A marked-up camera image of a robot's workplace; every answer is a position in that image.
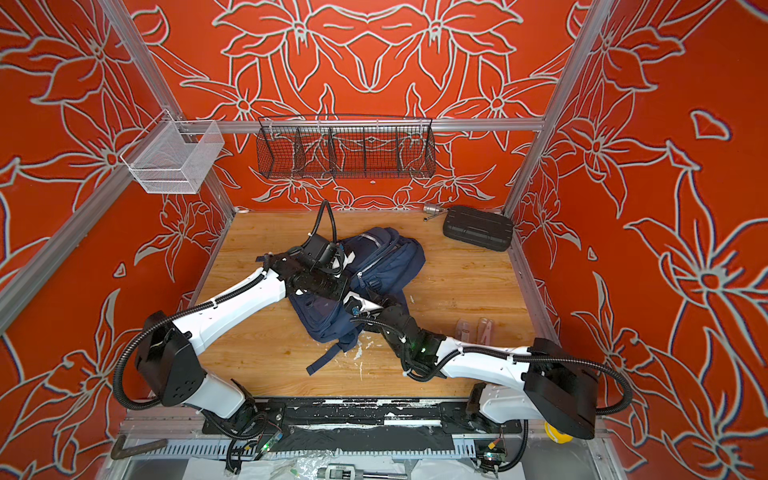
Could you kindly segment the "navy blue backpack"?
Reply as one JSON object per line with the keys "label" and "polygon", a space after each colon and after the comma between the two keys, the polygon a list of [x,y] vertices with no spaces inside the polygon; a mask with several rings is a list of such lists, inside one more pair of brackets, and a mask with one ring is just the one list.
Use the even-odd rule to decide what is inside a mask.
{"label": "navy blue backpack", "polygon": [[[374,227],[340,241],[338,251],[346,255],[347,265],[338,278],[349,290],[374,303],[391,296],[404,303],[403,289],[426,263],[421,244],[390,227]],[[289,299],[310,337],[332,346],[307,367],[309,375],[327,365],[341,352],[357,345],[363,325],[352,321],[353,314],[343,299],[323,297],[299,286],[287,288]]]}

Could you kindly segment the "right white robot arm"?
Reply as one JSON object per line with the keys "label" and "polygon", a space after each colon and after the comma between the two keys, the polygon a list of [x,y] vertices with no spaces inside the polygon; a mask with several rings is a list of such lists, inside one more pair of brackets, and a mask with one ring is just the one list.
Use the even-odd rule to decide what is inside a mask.
{"label": "right white robot arm", "polygon": [[353,322],[380,332],[411,380],[477,381],[472,405],[495,424],[541,419],[563,434],[592,439],[598,417],[619,413],[633,400],[623,374],[573,357],[545,338],[529,347],[491,347],[423,329],[392,299],[375,303],[350,293],[343,307]]}

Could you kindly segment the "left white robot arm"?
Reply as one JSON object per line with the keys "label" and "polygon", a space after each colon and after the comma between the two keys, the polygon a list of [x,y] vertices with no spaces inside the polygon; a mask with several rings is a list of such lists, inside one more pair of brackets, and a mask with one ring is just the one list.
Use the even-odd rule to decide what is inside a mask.
{"label": "left white robot arm", "polygon": [[[258,311],[287,297],[287,280],[272,267],[260,267],[250,276],[185,311],[164,317],[160,311],[147,319],[119,355],[113,371],[113,395],[128,410],[158,405],[185,405],[210,417],[230,421],[255,409],[247,405],[247,391],[206,371],[198,356],[217,339]],[[154,397],[129,398],[123,386],[131,357]]]}

